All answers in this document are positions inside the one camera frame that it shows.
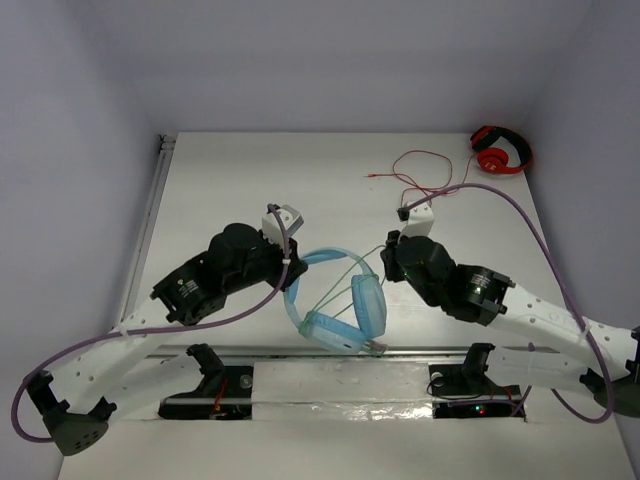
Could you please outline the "light blue headphones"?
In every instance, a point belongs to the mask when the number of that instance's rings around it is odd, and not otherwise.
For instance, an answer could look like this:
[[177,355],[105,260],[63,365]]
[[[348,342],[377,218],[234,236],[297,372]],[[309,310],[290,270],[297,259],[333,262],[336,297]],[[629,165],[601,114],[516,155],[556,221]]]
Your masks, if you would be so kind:
[[310,266],[343,259],[350,261],[349,268],[304,313],[296,306],[299,282],[295,281],[285,290],[285,311],[302,337],[339,354],[386,352],[387,346],[380,342],[387,325],[384,280],[366,258],[338,247],[316,249],[302,257]]

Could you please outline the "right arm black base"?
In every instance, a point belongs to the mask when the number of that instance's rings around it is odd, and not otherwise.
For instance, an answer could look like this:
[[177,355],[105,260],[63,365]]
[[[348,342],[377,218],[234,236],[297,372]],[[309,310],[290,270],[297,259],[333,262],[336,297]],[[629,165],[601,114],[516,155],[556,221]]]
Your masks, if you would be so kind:
[[426,393],[433,400],[436,420],[526,418],[520,387],[499,386],[486,375],[489,354],[495,349],[488,343],[474,343],[461,363],[429,366]]

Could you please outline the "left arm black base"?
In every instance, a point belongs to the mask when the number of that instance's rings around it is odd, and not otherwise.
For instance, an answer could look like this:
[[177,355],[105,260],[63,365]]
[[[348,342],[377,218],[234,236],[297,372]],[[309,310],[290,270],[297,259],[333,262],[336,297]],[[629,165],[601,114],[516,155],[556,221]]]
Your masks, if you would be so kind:
[[205,344],[191,345],[186,354],[198,364],[200,381],[191,391],[162,400],[163,420],[251,420],[254,367],[225,365]]

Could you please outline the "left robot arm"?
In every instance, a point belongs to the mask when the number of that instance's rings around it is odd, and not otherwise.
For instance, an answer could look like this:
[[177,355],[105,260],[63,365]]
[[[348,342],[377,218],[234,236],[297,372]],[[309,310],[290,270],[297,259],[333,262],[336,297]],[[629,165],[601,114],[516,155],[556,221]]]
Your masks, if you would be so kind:
[[209,247],[160,280],[149,297],[109,332],[73,344],[29,373],[11,406],[14,430],[29,397],[53,444],[65,457],[93,446],[119,418],[177,388],[216,392],[225,367],[207,344],[145,372],[133,369],[169,339],[236,323],[266,307],[308,265],[294,238],[301,219],[284,208],[266,214],[260,228],[227,225]]

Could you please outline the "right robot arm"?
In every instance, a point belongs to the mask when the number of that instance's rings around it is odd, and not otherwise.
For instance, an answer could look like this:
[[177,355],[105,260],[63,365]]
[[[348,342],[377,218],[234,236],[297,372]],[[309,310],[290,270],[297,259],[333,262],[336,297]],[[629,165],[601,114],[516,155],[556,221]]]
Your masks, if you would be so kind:
[[638,330],[578,321],[504,274],[456,263],[426,236],[389,232],[381,259],[386,279],[407,282],[428,306],[533,343],[531,351],[511,352],[493,344],[472,345],[461,370],[470,391],[516,383],[569,390],[592,396],[616,414],[639,415]]

